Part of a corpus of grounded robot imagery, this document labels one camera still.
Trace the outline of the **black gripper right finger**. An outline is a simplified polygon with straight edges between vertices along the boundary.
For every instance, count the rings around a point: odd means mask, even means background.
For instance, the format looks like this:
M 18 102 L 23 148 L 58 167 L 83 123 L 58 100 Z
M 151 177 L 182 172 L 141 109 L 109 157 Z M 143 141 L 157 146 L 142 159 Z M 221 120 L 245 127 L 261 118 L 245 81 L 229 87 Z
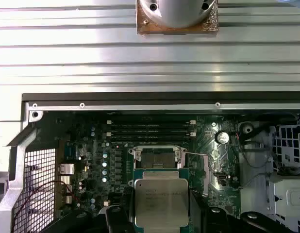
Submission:
M 281 224 L 258 212 L 233 217 L 208 205 L 200 192 L 189 190 L 189 216 L 195 233 L 280 233 Z

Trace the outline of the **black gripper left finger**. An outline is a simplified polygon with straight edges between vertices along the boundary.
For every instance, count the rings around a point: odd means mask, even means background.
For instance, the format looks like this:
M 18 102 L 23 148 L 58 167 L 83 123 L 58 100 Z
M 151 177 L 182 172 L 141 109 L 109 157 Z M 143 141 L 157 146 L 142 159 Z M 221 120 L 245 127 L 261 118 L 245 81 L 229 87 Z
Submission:
M 124 188 L 119 205 L 103 207 L 96 216 L 74 210 L 47 226 L 43 233 L 134 233 L 132 223 L 134 190 Z

